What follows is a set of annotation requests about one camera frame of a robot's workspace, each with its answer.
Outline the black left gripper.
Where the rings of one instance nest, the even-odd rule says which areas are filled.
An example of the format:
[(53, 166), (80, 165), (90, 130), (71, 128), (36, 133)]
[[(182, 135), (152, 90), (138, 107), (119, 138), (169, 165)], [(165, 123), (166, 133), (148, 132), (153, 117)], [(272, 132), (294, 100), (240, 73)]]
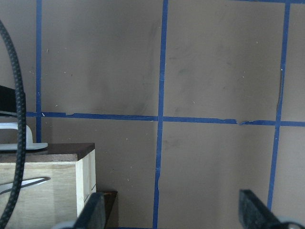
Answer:
[(7, 117), (16, 117), (16, 98), (15, 90), (0, 86), (0, 115)]

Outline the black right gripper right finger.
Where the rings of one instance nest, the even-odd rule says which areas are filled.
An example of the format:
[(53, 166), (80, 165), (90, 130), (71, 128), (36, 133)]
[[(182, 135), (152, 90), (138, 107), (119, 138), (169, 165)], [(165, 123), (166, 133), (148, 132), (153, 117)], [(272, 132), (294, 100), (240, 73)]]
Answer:
[(280, 221), (249, 189), (239, 191), (239, 222), (244, 229), (303, 229), (293, 221)]

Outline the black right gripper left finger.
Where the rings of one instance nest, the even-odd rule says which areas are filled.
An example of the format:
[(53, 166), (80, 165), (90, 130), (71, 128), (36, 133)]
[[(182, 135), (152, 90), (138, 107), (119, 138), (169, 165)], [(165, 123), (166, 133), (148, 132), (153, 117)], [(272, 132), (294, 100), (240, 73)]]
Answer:
[(103, 229), (105, 228), (104, 194), (93, 193), (76, 220), (56, 224), (52, 229)]

